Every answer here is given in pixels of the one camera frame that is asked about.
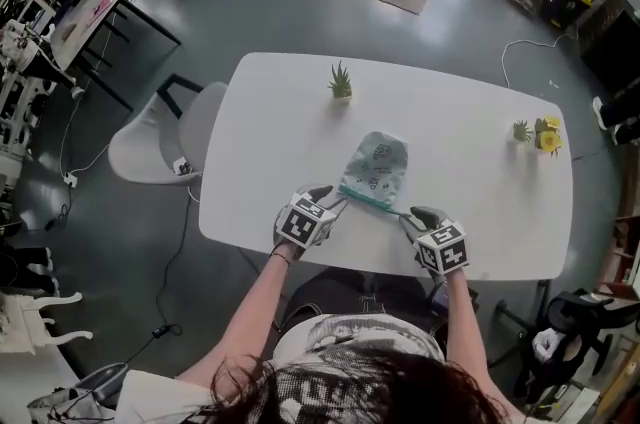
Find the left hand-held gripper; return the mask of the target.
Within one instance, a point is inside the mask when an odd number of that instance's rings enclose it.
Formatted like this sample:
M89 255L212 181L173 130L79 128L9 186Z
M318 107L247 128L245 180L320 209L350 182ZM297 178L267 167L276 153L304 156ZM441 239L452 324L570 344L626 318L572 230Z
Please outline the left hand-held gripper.
M321 203L333 189L332 185L318 184L300 187L278 213L273 229L274 246L292 244L300 257L308 248L320 245L348 205L346 197L327 206Z

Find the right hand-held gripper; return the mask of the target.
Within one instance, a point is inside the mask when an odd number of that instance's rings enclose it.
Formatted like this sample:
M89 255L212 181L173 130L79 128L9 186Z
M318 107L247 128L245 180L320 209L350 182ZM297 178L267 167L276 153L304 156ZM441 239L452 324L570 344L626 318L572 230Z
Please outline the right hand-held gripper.
M466 232L458 221L452 222L444 211L427 206L412 206L410 213L424 228L411 215L400 215L399 224L413 242L416 262L432 277L447 276L469 264Z

